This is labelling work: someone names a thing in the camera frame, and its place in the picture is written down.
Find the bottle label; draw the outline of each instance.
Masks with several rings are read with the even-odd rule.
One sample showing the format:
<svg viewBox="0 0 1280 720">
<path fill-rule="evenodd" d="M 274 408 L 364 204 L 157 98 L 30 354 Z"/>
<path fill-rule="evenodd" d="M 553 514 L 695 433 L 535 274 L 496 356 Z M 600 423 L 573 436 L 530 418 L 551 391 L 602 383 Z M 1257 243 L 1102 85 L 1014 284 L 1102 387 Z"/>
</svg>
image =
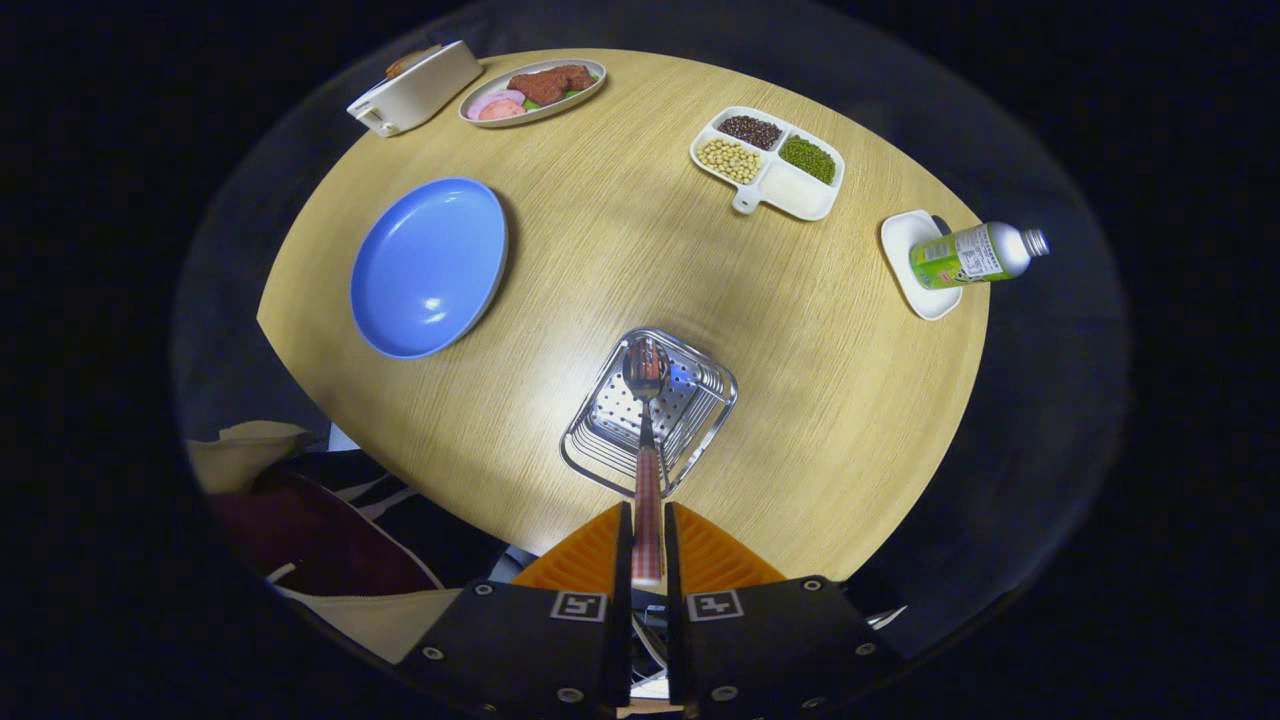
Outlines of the bottle label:
<svg viewBox="0 0 1280 720">
<path fill-rule="evenodd" d="M 1009 279 L 986 224 L 911 247 L 911 273 L 929 290 Z"/>
<path fill-rule="evenodd" d="M 957 232 L 955 243 L 960 266 L 969 278 L 978 279 L 1005 272 L 1000 266 L 1000 259 L 996 258 L 996 250 L 991 246 L 991 233 L 986 224 Z"/>
</svg>

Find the metal basket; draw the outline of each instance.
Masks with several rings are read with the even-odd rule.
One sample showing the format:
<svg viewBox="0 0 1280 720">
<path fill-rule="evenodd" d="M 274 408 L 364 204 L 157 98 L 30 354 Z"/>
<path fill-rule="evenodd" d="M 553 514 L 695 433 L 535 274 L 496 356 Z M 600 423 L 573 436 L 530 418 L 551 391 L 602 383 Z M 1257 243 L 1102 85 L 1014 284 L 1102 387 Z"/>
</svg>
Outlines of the metal basket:
<svg viewBox="0 0 1280 720">
<path fill-rule="evenodd" d="M 622 382 L 622 357 L 644 337 L 653 338 L 671 363 L 671 382 L 650 405 L 666 498 L 724 424 L 737 401 L 737 380 L 710 356 L 662 331 L 637 328 L 622 336 L 564 430 L 561 456 L 582 477 L 635 497 L 641 405 Z"/>
</svg>

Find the wooden table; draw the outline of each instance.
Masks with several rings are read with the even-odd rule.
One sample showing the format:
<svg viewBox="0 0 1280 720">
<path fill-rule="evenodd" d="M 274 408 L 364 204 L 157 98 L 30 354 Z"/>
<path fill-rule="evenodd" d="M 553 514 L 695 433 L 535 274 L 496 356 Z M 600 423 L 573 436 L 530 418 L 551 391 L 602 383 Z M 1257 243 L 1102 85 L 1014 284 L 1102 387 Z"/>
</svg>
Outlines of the wooden table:
<svg viewBox="0 0 1280 720">
<path fill-rule="evenodd" d="M 960 423 L 982 356 L 988 288 L 916 318 L 879 249 L 881 222 L 924 208 L 979 220 L 914 160 L 787 90 L 690 60 L 620 50 L 483 60 L 472 87 L 529 63 L 590 58 L 609 72 L 579 108 L 481 129 L 460 94 L 401 137 L 364 136 L 298 214 L 259 323 L 311 398 L 374 459 L 474 525 L 535 553 L 620 496 L 573 473 L 561 433 L 613 343 L 653 325 L 708 352 L 740 397 L 672 500 L 788 577 L 856 570 L 910 510 Z M 749 105 L 841 151 L 831 215 L 796 220 L 698 169 L 689 143 Z M 334 122 L 340 108 L 334 110 Z M 351 268 L 397 199 L 466 176 L 502 199 L 507 275 L 480 323 L 421 360 L 360 337 Z"/>
</svg>

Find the blue plate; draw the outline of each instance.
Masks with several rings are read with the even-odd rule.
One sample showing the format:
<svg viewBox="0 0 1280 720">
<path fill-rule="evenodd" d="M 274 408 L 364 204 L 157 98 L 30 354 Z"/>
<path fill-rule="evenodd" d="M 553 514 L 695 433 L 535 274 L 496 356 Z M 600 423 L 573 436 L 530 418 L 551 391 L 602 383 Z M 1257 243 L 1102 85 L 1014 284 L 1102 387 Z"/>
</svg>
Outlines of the blue plate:
<svg viewBox="0 0 1280 720">
<path fill-rule="evenodd" d="M 493 191 L 442 178 L 374 223 L 351 272 L 351 311 L 383 355 L 422 357 L 475 325 L 502 279 L 507 220 Z"/>
</svg>

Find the spoon handle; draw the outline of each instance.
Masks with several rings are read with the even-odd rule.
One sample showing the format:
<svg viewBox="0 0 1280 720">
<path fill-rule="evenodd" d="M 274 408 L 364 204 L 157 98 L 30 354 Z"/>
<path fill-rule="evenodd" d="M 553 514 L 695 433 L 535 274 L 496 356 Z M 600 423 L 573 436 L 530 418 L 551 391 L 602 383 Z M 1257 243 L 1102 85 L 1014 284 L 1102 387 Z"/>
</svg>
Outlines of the spoon handle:
<svg viewBox="0 0 1280 720">
<path fill-rule="evenodd" d="M 631 548 L 631 583 L 662 583 L 662 541 L 658 532 L 658 451 L 641 446 L 636 455 L 636 532 Z"/>
</svg>

